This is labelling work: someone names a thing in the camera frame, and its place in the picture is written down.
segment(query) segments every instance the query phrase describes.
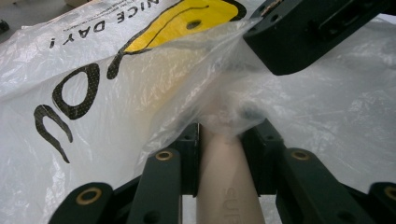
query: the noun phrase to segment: bolt hole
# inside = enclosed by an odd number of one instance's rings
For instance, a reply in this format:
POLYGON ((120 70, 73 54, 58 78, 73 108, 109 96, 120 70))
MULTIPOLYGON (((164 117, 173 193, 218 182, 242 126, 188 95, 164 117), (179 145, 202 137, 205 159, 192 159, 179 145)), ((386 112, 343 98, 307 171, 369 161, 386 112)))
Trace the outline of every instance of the bolt hole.
POLYGON ((100 196, 102 196, 102 191, 99 188, 89 188, 82 191, 76 198, 76 202, 79 205, 87 205, 96 202, 100 196))
POLYGON ((145 214, 143 217, 143 221, 145 224, 154 224, 158 223, 161 219, 161 214, 158 211, 151 211, 145 214))
POLYGON ((277 19, 279 19, 279 15, 276 14, 271 18, 271 22, 275 22, 277 19))
POLYGON ((90 191, 90 192, 83 194, 81 198, 82 198, 82 200, 88 201, 88 200, 93 199, 96 195, 97 195, 97 192, 90 191))
POLYGON ((341 211, 341 212, 339 212, 338 214, 337 214, 337 216, 341 219, 341 220, 343 220, 344 221, 344 223, 356 223, 356 218, 352 215, 352 214, 350 214, 350 213, 348 213, 348 212, 346 212, 346 211, 341 211))
POLYGON ((186 28, 188 30, 192 30, 192 29, 195 29, 196 27, 198 27, 199 25, 201 25, 201 23, 202 23, 201 20, 190 21, 189 23, 187 23, 186 28))
POLYGON ((157 160, 159 161, 168 161, 173 157, 172 152, 170 151, 161 151, 155 155, 157 160))
POLYGON ((387 194, 387 196, 389 198, 396 201, 396 188, 394 188, 392 186, 388 186, 385 188, 385 193, 387 194))
POLYGON ((303 151, 293 151, 291 156, 300 161, 307 161, 309 160, 309 155, 303 151))

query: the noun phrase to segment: plastic bag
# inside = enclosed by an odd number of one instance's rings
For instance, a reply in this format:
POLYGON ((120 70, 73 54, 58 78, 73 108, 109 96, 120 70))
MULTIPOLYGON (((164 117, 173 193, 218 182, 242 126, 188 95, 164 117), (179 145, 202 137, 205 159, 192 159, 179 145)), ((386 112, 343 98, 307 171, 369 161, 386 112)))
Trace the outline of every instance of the plastic bag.
MULTIPOLYGON (((269 118, 341 182, 395 182, 394 26, 371 22, 304 71, 275 77, 241 39, 256 21, 128 49, 179 3, 154 2, 90 4, 1 45, 1 222, 47 222, 80 185, 122 185, 194 121, 236 135, 269 118)), ((240 3, 248 18, 261 2, 240 3)), ((273 201, 262 200, 268 223, 278 221, 273 201)))
POLYGON ((18 31, 3 43, 0 222, 48 222, 76 187, 101 181, 116 188, 139 175, 135 166, 143 160, 141 148, 153 133, 150 119, 195 67, 205 67, 202 62, 213 64, 215 70, 208 71, 208 76, 220 71, 221 61, 214 55, 229 54, 229 50, 217 43, 224 47, 227 41, 233 42, 252 21, 231 23, 161 49, 150 48, 229 20, 248 18, 258 4, 95 2, 18 31), (198 12, 183 14, 192 9, 198 12), (202 23, 201 18, 210 16, 216 19, 202 23), (175 18, 178 22, 171 24, 175 18), (172 36, 169 32, 152 36, 152 32, 164 32, 169 24, 172 36), (153 75, 162 79, 155 82, 153 75))

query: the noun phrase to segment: black printed letter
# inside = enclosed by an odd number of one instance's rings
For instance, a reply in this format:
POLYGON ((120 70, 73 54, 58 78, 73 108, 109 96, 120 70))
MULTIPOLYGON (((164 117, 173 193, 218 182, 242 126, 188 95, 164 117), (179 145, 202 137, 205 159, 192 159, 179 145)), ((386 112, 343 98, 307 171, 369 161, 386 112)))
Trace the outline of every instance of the black printed letter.
POLYGON ((64 123, 63 120, 61 120, 61 118, 55 113, 55 111, 53 111, 53 109, 49 105, 39 105, 35 109, 34 115, 35 115, 35 128, 37 129, 38 133, 44 139, 46 139, 47 142, 49 142, 53 147, 55 147, 56 150, 59 151, 59 153, 61 153, 65 162, 70 163, 59 141, 56 140, 56 138, 54 138, 49 132, 47 132, 47 129, 44 126, 43 118, 49 117, 50 119, 55 121, 55 123, 57 123, 59 127, 61 127, 62 130, 64 130, 64 132, 67 134, 69 142, 73 142, 73 135, 69 129, 69 126, 67 126, 67 124, 64 123))
POLYGON ((52 39, 50 40, 49 48, 52 49, 54 45, 55 45, 55 38, 52 38, 52 39))
POLYGON ((58 108, 64 112, 64 114, 70 119, 79 119, 84 116, 88 110, 90 110, 93 100, 96 97, 99 86, 99 65, 97 63, 91 63, 84 67, 80 67, 76 71, 64 78, 61 83, 56 86, 52 93, 52 100, 58 106, 58 108), (64 83, 66 83, 71 77, 83 72, 87 75, 88 89, 85 95, 84 101, 79 105, 68 105, 62 97, 62 90, 64 83))
POLYGON ((91 29, 91 26, 89 26, 86 30, 78 30, 81 38, 85 38, 87 36, 88 32, 90 31, 90 29, 91 29))
POLYGON ((128 9, 128 11, 131 11, 132 9, 134 10, 134 13, 132 15, 129 15, 128 18, 132 18, 137 13, 137 10, 138 10, 137 7, 131 7, 128 9))
POLYGON ((96 33, 105 30, 105 21, 99 21, 98 23, 96 23, 96 25, 93 27, 93 30, 94 30, 96 33))
POLYGON ((117 16, 119 16, 119 17, 117 17, 117 20, 118 20, 117 23, 121 23, 121 22, 123 22, 125 20, 125 16, 124 16, 124 12, 123 11, 120 12, 119 14, 117 14, 117 16))
POLYGON ((67 40, 64 42, 64 45, 67 44, 67 42, 69 42, 69 41, 70 41, 70 42, 73 42, 73 41, 74 41, 74 39, 73 39, 73 34, 70 34, 70 35, 69 35, 69 38, 67 38, 67 40))
POLYGON ((151 7, 151 3, 159 4, 160 0, 148 0, 148 7, 151 7))

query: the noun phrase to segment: yellow graphic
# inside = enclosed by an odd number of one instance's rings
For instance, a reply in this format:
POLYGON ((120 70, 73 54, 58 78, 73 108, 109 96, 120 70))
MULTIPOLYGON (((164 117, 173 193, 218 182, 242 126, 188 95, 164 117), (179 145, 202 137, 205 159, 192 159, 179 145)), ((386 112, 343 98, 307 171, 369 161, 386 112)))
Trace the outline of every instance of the yellow graphic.
POLYGON ((238 15, 231 1, 184 0, 157 18, 124 52, 157 47, 172 39, 190 35, 230 21, 238 15))

